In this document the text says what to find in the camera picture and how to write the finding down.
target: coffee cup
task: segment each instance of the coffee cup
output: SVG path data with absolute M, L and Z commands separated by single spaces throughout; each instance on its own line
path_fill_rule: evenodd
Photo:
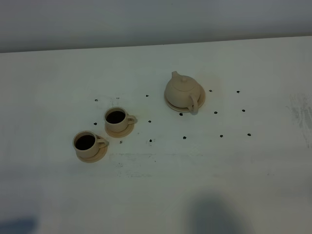
M 113 107 L 106 111 L 104 115 L 105 128 L 113 133 L 120 133 L 129 125 L 135 124 L 137 118 L 129 115 L 121 107 Z
M 100 138 L 90 131 L 78 133 L 73 139 L 73 147 L 76 155 L 81 158 L 95 156 L 101 148 L 108 146 L 108 141 Z

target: teapot saucer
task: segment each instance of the teapot saucer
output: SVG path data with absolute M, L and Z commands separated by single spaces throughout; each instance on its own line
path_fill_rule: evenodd
M 175 111 L 178 111 L 178 112 L 190 112 L 190 110 L 188 108 L 179 108 L 179 107 L 176 107 L 176 106 L 173 106 L 166 98 L 166 96 L 164 95 L 165 97 L 165 102 L 166 104 L 173 110 Z M 199 100 L 198 100 L 198 108 L 200 108 L 204 103 L 205 103 L 205 100 L 206 100 L 206 93 L 205 93 L 205 90 L 203 89 L 203 87 L 200 85 L 200 97 L 199 97 Z

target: coffee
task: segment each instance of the coffee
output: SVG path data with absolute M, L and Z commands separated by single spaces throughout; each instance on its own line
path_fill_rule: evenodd
M 125 117 L 126 114 L 122 111 L 114 111 L 106 117 L 106 121 L 109 123 L 120 123 L 125 119 Z
M 91 135 L 85 135 L 80 137 L 75 144 L 75 147 L 79 150 L 87 150 L 90 149 L 94 143 L 95 143 L 96 139 L 94 138 L 94 136 Z

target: teapot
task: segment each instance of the teapot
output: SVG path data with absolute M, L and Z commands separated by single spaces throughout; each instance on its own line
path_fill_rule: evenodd
M 195 79 L 172 72 L 172 78 L 165 90 L 165 97 L 170 104 L 178 108 L 188 108 L 190 112 L 198 111 L 200 85 Z

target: white tabletop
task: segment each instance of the white tabletop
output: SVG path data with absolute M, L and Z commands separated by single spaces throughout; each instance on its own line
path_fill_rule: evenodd
M 164 102 L 175 70 L 206 91 L 195 116 Z M 0 228 L 310 234 L 311 90 L 312 37 L 0 54 Z M 122 139 L 113 106 L 138 119 Z M 110 142 L 99 162 L 76 158 L 83 130 Z

